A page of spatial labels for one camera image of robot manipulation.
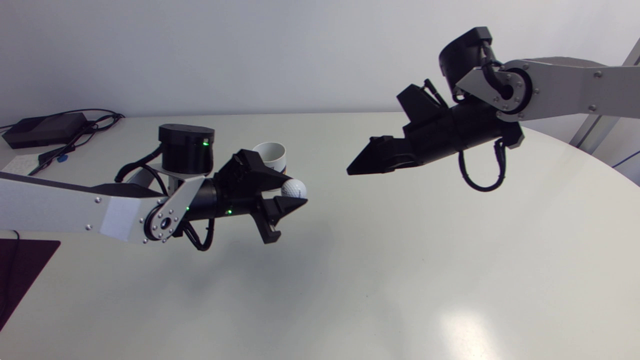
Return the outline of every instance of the power cord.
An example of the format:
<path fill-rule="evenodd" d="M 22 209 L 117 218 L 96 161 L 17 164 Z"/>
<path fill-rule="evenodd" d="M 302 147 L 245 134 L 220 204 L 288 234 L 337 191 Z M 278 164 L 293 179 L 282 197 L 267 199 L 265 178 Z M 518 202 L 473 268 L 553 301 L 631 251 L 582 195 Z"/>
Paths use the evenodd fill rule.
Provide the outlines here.
<path fill-rule="evenodd" d="M 125 117 L 124 115 L 122 115 L 120 113 L 117 113 L 115 111 L 111 111 L 111 110 L 107 110 L 107 109 L 100 109 L 100 108 L 87 108 L 87 109 L 69 110 L 69 111 L 63 111 L 61 113 L 55 113 L 55 114 L 52 114 L 52 115 L 47 115 L 45 117 L 55 117 L 55 116 L 60 116 L 60 115 L 64 115 L 64 114 L 69 114 L 69 113 L 81 113 L 81 112 L 84 112 L 84 111 L 103 111 L 103 112 L 107 112 L 109 114 L 104 115 L 104 116 L 98 118 L 97 120 L 89 121 L 88 125 L 86 127 L 84 127 L 84 129 L 80 130 L 80 132 L 73 139 L 71 139 L 71 141 L 69 141 L 69 143 L 67 143 L 63 147 L 60 147 L 59 149 L 56 149 L 55 151 L 51 151 L 50 152 L 51 155 L 49 155 L 46 159 L 40 161 L 40 164 L 28 174 L 29 176 L 33 176 L 33 175 L 39 173 L 40 171 L 44 170 L 56 158 L 59 158 L 60 156 L 75 150 L 76 147 L 79 147 L 79 146 L 82 146 L 82 145 L 88 143 L 96 133 L 107 131 L 108 129 L 112 128 L 118 121 L 120 121 L 120 119 Z M 108 120 L 108 119 L 112 119 L 112 121 L 109 124 L 107 124 L 105 126 L 102 126 L 102 127 L 99 126 L 99 124 L 101 122 L 103 122 L 105 120 Z M 12 127 L 12 126 L 13 125 L 7 125 L 7 126 L 0 127 L 0 129 L 4 128 L 4 127 Z M 76 142 L 80 139 L 80 137 L 82 137 L 83 135 L 89 135 L 89 134 L 90 134 L 89 138 L 87 138 L 84 142 L 76 145 Z"/>

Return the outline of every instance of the golf ball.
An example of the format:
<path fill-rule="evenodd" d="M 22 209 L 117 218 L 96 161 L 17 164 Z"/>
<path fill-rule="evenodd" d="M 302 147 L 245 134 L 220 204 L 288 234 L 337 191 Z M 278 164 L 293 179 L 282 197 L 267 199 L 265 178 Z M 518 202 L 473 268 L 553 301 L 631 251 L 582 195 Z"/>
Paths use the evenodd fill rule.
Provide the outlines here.
<path fill-rule="evenodd" d="M 307 187 L 298 179 L 289 179 L 284 182 L 280 192 L 282 196 L 307 198 Z"/>

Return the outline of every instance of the black box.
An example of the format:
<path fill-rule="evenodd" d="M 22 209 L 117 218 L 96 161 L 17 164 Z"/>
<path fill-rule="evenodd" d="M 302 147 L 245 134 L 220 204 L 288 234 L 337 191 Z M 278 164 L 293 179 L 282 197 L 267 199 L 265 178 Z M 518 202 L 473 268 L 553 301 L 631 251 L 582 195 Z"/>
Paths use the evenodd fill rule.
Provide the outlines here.
<path fill-rule="evenodd" d="M 69 143 L 87 125 L 83 113 L 20 120 L 2 136 L 12 149 Z"/>

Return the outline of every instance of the cable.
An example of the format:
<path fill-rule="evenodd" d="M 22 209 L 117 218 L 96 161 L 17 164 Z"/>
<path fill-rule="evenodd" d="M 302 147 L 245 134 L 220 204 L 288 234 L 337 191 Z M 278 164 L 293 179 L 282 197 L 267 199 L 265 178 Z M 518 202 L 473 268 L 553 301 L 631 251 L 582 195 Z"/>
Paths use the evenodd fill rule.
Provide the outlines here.
<path fill-rule="evenodd" d="M 29 173 L 29 176 L 33 176 L 33 175 L 39 173 L 40 171 L 44 170 L 45 168 L 47 168 L 54 159 L 66 154 L 66 153 L 68 153 L 70 151 L 73 151 L 78 146 L 82 146 L 82 145 L 88 143 L 96 133 L 101 132 L 101 131 L 106 131 L 106 130 L 110 129 L 120 119 L 125 117 L 124 115 L 122 115 L 120 113 L 117 113 L 115 111 L 111 111 L 111 110 L 107 110 L 107 109 L 100 109 L 100 108 L 87 108 L 87 109 L 77 109 L 77 110 L 63 111 L 61 113 L 56 113 L 56 114 L 48 115 L 48 116 L 45 116 L 45 117 L 55 117 L 55 116 L 60 116 L 60 115 L 68 114 L 68 113 L 79 113 L 79 112 L 83 112 L 83 111 L 105 111 L 105 112 L 108 112 L 109 115 L 104 115 L 104 116 L 100 117 L 99 119 L 97 119 L 95 121 L 89 121 L 88 122 L 88 126 L 86 126 L 84 129 L 80 130 L 80 132 L 73 139 L 71 139 L 71 141 L 69 141 L 69 143 L 67 143 L 65 146 L 60 148 L 60 151 L 55 152 L 53 155 L 49 156 L 46 160 L 41 161 L 40 164 Z M 106 126 L 103 126 L 103 127 L 99 127 L 97 125 L 99 122 L 105 121 L 105 120 L 107 120 L 109 118 L 113 119 L 113 121 L 111 121 L 110 124 L 108 124 Z M 80 139 L 80 137 L 82 137 L 83 135 L 87 135 L 87 134 L 91 134 L 91 136 L 89 136 L 89 138 L 87 138 L 84 142 L 80 143 L 79 145 L 75 145 L 76 142 L 78 141 L 78 139 Z"/>
<path fill-rule="evenodd" d="M 5 282 L 5 287 L 4 287 L 4 301 L 2 303 L 2 309 L 0 309 L 0 318 L 4 317 L 4 311 L 6 310 L 6 304 L 9 302 L 9 282 L 11 281 L 11 274 L 13 272 L 13 263 L 15 262 L 15 258 L 18 255 L 18 246 L 20 245 L 20 233 L 18 233 L 16 230 L 12 230 L 17 239 L 17 243 L 15 244 L 15 247 L 13 248 L 13 255 L 11 256 L 11 261 L 9 262 L 9 270 L 7 271 L 6 274 L 6 282 Z"/>
<path fill-rule="evenodd" d="M 55 113 L 55 114 L 51 114 L 51 115 L 45 115 L 43 117 L 47 118 L 47 117 L 53 117 L 53 116 L 60 116 L 60 115 L 64 115 L 64 114 L 71 114 L 71 113 L 82 113 L 84 111 L 104 111 L 106 113 L 110 113 L 113 115 L 122 115 L 122 114 L 118 114 L 115 111 L 112 110 L 107 110 L 107 109 L 100 109 L 100 108 L 87 108 L 87 109 L 76 109 L 76 110 L 69 110 L 69 111 L 63 111 L 61 113 Z M 7 127 L 12 127 L 18 124 L 18 122 L 16 122 L 15 124 L 11 124 L 11 125 L 4 125 L 4 126 L 0 126 L 0 129 L 5 129 Z"/>
<path fill-rule="evenodd" d="M 462 173 L 462 178 L 467 182 L 469 186 L 479 192 L 492 192 L 495 189 L 499 188 L 504 181 L 504 174 L 507 170 L 507 159 L 506 159 L 506 147 L 502 139 L 498 139 L 495 141 L 493 145 L 493 150 L 495 151 L 495 158 L 498 161 L 498 166 L 500 167 L 500 174 L 498 175 L 498 181 L 495 184 L 487 187 L 479 186 L 474 183 L 469 174 L 467 173 L 467 167 L 465 166 L 465 156 L 462 151 L 460 151 L 460 155 L 458 156 L 458 165 L 460 166 L 460 172 Z"/>
<path fill-rule="evenodd" d="M 198 249 L 199 251 L 209 250 L 209 247 L 211 247 L 211 243 L 213 242 L 213 227 L 215 225 L 215 219 L 209 219 L 209 225 L 207 226 L 207 237 L 205 238 L 203 243 L 200 243 L 200 237 L 198 236 L 198 233 L 196 233 L 190 222 L 182 221 L 180 224 L 183 227 L 184 233 L 187 234 L 187 237 L 189 238 L 189 240 L 191 240 L 191 243 L 193 244 L 193 246 L 195 246 L 196 249 Z"/>
<path fill-rule="evenodd" d="M 631 155 L 627 156 L 627 157 L 626 157 L 624 160 L 622 160 L 621 162 L 619 162 L 619 163 L 617 163 L 617 164 L 613 165 L 613 166 L 612 166 L 612 168 L 615 168 L 615 167 L 617 167 L 618 165 L 622 165 L 625 161 L 629 160 L 630 158 L 633 158 L 634 156 L 636 156 L 636 155 L 638 155 L 638 154 L 640 154 L 640 150 L 638 150 L 638 151 L 634 152 L 633 154 L 631 154 Z"/>
<path fill-rule="evenodd" d="M 97 131 L 92 132 L 92 133 L 91 133 L 91 136 L 89 136 L 89 138 L 87 138 L 85 141 L 83 141 L 83 142 L 81 142 L 81 143 L 79 143 L 79 144 L 76 144 L 76 147 L 80 147 L 80 146 L 82 146 L 82 145 L 84 145 L 84 144 L 88 143 L 88 142 L 89 142 L 89 140 L 91 140 L 91 139 L 93 138 L 93 136 L 94 136 L 94 135 L 96 135 L 96 134 L 97 134 Z"/>
<path fill-rule="evenodd" d="M 162 190 L 162 193 L 165 196 L 169 196 L 169 193 L 166 191 L 166 187 L 164 186 L 164 181 L 162 181 L 162 177 L 158 175 L 158 172 L 147 164 L 142 164 L 140 167 L 150 172 L 151 175 L 153 175 L 156 181 L 158 182 L 158 185 L 160 185 L 160 189 Z"/>
<path fill-rule="evenodd" d="M 122 168 L 120 168 L 120 171 L 118 171 L 118 174 L 114 178 L 114 182 L 121 183 L 124 180 L 124 177 L 127 176 L 129 172 L 132 172 L 133 170 L 142 167 L 142 165 L 148 163 L 149 161 L 157 158 L 162 153 L 162 150 L 163 146 L 161 144 L 156 150 L 154 150 L 151 154 L 145 156 L 144 158 L 124 165 Z"/>

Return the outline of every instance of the white cup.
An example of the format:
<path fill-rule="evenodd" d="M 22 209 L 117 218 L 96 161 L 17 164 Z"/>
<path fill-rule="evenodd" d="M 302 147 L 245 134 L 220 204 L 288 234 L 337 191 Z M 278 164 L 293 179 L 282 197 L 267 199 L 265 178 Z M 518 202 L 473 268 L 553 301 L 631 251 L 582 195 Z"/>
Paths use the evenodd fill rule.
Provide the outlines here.
<path fill-rule="evenodd" d="M 256 145 L 253 151 L 260 154 L 262 162 L 277 172 L 287 173 L 287 149 L 279 142 L 263 142 Z"/>

